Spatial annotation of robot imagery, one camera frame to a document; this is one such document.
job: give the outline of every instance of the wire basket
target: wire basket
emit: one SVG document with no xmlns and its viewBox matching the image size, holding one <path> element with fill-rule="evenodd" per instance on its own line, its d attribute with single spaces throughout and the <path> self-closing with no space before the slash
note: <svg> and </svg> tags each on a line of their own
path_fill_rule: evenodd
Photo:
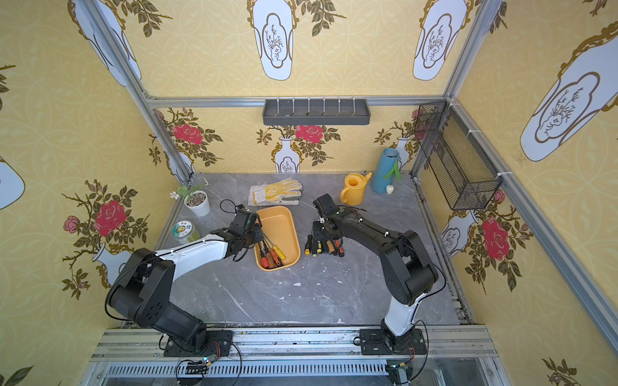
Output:
<svg viewBox="0 0 618 386">
<path fill-rule="evenodd" d="M 421 105 L 414 131 L 449 207 L 484 209 L 502 177 L 459 115 L 446 102 Z"/>
</svg>

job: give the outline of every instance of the soil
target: soil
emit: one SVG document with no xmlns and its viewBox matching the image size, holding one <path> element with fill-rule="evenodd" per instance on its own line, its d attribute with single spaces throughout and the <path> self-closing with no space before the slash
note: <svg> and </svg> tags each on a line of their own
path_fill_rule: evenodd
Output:
<svg viewBox="0 0 618 386">
<path fill-rule="evenodd" d="M 206 195 L 204 193 L 194 193 L 187 200 L 187 206 L 198 206 L 206 201 Z"/>
</svg>

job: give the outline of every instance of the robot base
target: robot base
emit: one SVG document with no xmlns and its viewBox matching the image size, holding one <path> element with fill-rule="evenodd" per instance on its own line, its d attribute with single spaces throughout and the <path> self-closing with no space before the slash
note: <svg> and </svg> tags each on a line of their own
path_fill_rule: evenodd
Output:
<svg viewBox="0 0 618 386">
<path fill-rule="evenodd" d="M 177 343 L 172 341 L 172 338 L 167 340 L 167 344 L 165 345 L 165 352 L 163 353 L 164 357 L 172 357 L 172 358 L 191 358 L 192 356 L 209 356 L 211 354 L 217 353 L 217 348 L 215 345 L 211 345 L 210 342 L 219 341 L 219 346 L 221 347 L 221 356 L 228 356 L 230 353 L 230 346 L 232 343 L 232 332 L 231 331 L 206 331 L 206 341 L 209 342 L 206 344 L 206 348 L 201 353 L 195 353 L 193 351 L 187 351 L 180 347 Z"/>
<path fill-rule="evenodd" d="M 420 329 L 410 329 L 396 337 L 382 321 L 381 329 L 361 330 L 359 336 L 362 355 L 409 355 L 410 347 L 414 348 L 416 355 L 427 354 L 427 345 Z"/>
</svg>

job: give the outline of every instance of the yellow floral wallpaper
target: yellow floral wallpaper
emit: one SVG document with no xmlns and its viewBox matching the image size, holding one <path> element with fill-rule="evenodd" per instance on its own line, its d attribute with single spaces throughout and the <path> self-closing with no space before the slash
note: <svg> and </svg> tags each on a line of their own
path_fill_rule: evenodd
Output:
<svg viewBox="0 0 618 386">
<path fill-rule="evenodd" d="M 509 3 L 509 29 L 485 39 L 458 98 L 594 280 L 618 306 L 618 107 L 611 108 L 618 93 L 618 4 L 602 3 L 602 7 L 578 0 Z M 564 28 L 566 25 L 577 28 Z M 590 40 L 598 35 L 609 38 Z M 595 92 L 605 92 L 604 98 L 594 94 L 593 102 L 601 101 L 599 107 L 606 107 L 591 115 L 591 120 L 577 131 L 578 126 L 575 121 L 571 124 L 567 114 L 573 119 L 581 115 L 579 105 L 564 103 L 562 109 L 558 101 L 555 116 L 548 118 L 548 125 L 554 127 L 549 133 L 564 131 L 562 127 L 567 124 L 571 125 L 569 130 L 575 128 L 577 132 L 562 139 L 561 145 L 545 158 L 533 162 L 522 149 L 522 142 L 528 144 L 522 136 L 524 129 L 559 73 L 572 70 L 580 59 L 587 60 L 581 54 L 585 41 L 605 43 L 599 49 L 609 47 L 609 51 L 601 51 L 601 56 L 591 58 L 590 64 L 580 66 L 581 72 L 598 73 L 601 78 L 613 74 L 613 81 L 604 78 L 606 81 L 596 87 Z M 601 64 L 609 74 L 602 72 Z M 582 94 L 579 101 L 588 98 Z M 542 151 L 542 155 L 547 154 L 547 150 Z"/>
<path fill-rule="evenodd" d="M 480 3 L 474 0 L 105 2 L 123 20 L 145 88 L 150 95 L 159 97 L 442 94 L 472 28 L 475 4 Z M 432 5 L 436 10 L 429 12 Z M 445 19 L 437 22 L 442 12 L 455 12 L 454 9 L 458 17 L 450 23 Z M 278 12 L 281 24 L 267 30 L 278 26 L 278 30 L 274 29 L 275 38 L 263 40 L 254 26 L 264 25 L 256 20 L 269 12 Z M 422 54 L 417 54 L 421 19 L 426 21 L 427 36 L 431 35 L 433 24 L 442 30 L 439 35 L 432 35 Z M 293 31 L 293 38 L 286 39 L 281 30 Z M 432 73 L 426 76 L 430 80 L 421 80 L 424 75 L 420 70 L 413 73 L 415 57 L 419 55 L 434 58 L 426 61 L 425 67 L 437 71 L 442 66 L 437 76 Z"/>
<path fill-rule="evenodd" d="M 161 109 L 159 116 L 197 172 L 273 173 L 283 146 L 298 154 L 301 172 L 348 172 L 375 170 L 383 149 L 397 146 L 409 170 L 419 150 L 416 109 L 375 106 L 369 125 L 337 127 L 264 126 L 262 110 L 249 107 Z"/>
<path fill-rule="evenodd" d="M 66 1 L 3 2 L 0 15 L 0 67 L 15 66 L 0 70 L 0 374 L 77 385 L 115 325 L 107 268 L 154 247 L 176 180 L 151 166 L 150 129 Z"/>
<path fill-rule="evenodd" d="M 618 358 L 504 192 L 485 211 L 453 213 L 430 170 L 420 182 L 472 313 L 487 325 L 510 383 L 616 384 Z"/>
</svg>

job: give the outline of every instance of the gray marble surface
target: gray marble surface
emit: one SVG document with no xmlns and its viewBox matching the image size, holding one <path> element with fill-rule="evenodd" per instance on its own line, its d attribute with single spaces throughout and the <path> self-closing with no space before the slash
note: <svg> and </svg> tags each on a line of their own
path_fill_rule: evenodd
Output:
<svg viewBox="0 0 618 386">
<path fill-rule="evenodd" d="M 329 193 L 338 203 L 345 174 L 200 174 L 196 181 L 206 178 L 210 183 L 203 190 L 208 194 L 211 212 L 198 218 L 182 206 L 177 220 L 192 221 L 202 236 L 227 227 L 234 215 L 220 210 L 221 200 L 229 198 L 236 204 L 247 205 L 250 186 L 285 177 L 296 178 L 303 184 L 300 204 L 288 206 L 303 247 L 311 223 L 317 219 L 313 200 Z M 365 200 L 358 207 L 367 210 L 367 219 L 387 229 L 410 229 L 419 234 L 430 257 L 438 263 L 411 186 L 409 176 L 404 175 L 403 182 L 395 182 L 395 191 L 390 196 L 368 187 Z M 232 210 L 230 203 L 225 204 L 229 205 L 224 206 L 226 210 Z M 169 237 L 165 248 L 177 245 Z M 240 262 L 231 258 L 215 261 L 178 278 L 172 285 L 171 301 L 206 322 L 379 324 L 391 299 L 379 258 L 349 238 L 344 241 L 344 249 L 343 258 L 301 254 L 295 265 L 274 272 L 261 270 L 250 250 Z M 434 289 L 442 283 L 440 277 Z M 459 323 L 447 289 L 423 301 L 418 315 L 427 324 Z"/>
</svg>

